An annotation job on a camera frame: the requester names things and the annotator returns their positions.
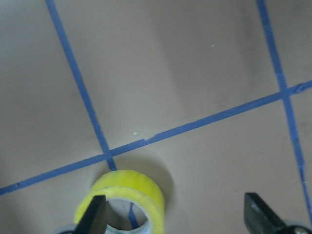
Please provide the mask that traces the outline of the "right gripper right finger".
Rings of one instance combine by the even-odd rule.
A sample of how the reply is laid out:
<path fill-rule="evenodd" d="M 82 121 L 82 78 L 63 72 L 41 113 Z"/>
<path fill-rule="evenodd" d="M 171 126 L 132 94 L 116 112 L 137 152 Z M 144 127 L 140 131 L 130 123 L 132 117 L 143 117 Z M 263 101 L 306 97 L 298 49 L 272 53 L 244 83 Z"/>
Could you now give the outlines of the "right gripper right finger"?
<path fill-rule="evenodd" d="M 289 234 L 289 227 L 257 194 L 244 195 L 244 223 L 250 234 Z"/>

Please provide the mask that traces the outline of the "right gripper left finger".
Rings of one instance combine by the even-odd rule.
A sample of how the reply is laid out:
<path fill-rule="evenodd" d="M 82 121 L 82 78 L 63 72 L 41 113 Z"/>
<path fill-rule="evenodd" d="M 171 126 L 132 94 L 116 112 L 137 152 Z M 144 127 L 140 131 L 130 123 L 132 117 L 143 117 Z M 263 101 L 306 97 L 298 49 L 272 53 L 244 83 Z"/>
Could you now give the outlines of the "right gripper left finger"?
<path fill-rule="evenodd" d="M 92 198 L 81 220 L 73 231 L 74 234 L 104 234 L 107 228 L 106 196 Z"/>

